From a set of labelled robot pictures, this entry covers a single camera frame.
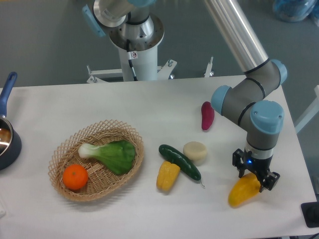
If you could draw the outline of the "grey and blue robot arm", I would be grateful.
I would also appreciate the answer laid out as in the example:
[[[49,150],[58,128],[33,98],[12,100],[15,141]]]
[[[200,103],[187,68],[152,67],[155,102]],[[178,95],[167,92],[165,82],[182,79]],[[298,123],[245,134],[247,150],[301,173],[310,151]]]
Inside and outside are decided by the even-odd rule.
[[[118,48],[125,81],[154,81],[160,77],[157,47],[162,22],[151,14],[150,0],[96,0],[82,8],[91,30],[109,36]],[[245,74],[235,87],[220,86],[211,106],[246,131],[244,150],[233,153],[232,164],[243,176],[256,175],[260,189],[271,190],[280,175],[270,170],[273,151],[283,127],[284,110],[266,100],[287,78],[287,69],[270,60],[235,0],[207,0],[205,6]]]

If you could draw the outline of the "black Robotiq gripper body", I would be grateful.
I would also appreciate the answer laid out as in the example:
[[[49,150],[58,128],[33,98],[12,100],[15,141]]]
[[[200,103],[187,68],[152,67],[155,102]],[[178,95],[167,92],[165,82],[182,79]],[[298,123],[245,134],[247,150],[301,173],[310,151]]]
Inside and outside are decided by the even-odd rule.
[[[251,146],[244,149],[243,162],[257,178],[266,178],[272,160],[272,150],[259,150]]]

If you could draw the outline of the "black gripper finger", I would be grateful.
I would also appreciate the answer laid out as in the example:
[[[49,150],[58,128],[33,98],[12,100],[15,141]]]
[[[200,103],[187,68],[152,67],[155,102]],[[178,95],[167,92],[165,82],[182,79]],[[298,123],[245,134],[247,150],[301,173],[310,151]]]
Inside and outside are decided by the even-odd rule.
[[[237,168],[239,175],[239,178],[242,178],[245,174],[245,171],[247,169],[247,166],[245,164],[245,152],[241,149],[237,149],[232,154],[232,165]]]
[[[256,177],[260,182],[259,192],[262,193],[265,189],[271,191],[276,186],[280,174],[267,170],[266,172],[257,174]]]

